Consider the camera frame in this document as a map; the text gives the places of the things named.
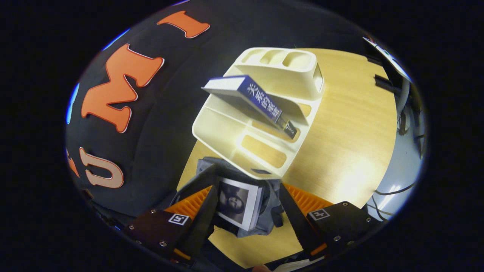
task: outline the desk organizer compartment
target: desk organizer compartment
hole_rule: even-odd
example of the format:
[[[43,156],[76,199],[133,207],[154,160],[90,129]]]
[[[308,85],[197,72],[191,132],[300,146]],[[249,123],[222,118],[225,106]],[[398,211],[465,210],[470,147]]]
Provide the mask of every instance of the desk organizer compartment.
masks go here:
[[[254,179],[280,179],[309,132],[323,93],[316,56],[307,51],[255,47],[245,50],[224,74],[249,75],[297,128],[294,139],[210,94],[193,123],[193,135]]]

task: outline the wooden table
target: wooden table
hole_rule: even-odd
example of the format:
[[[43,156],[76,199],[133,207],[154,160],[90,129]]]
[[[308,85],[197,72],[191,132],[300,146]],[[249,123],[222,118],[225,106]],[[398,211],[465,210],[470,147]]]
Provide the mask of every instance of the wooden table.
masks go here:
[[[283,182],[329,202],[363,207],[380,184],[393,153],[396,107],[393,93],[375,86],[383,68],[366,57],[328,49],[313,52],[324,77],[325,92],[311,129]],[[178,189],[196,174],[197,160],[219,157],[197,141]],[[302,250],[283,214],[284,225],[267,236],[237,239],[215,227],[209,240],[244,268],[268,263]]]

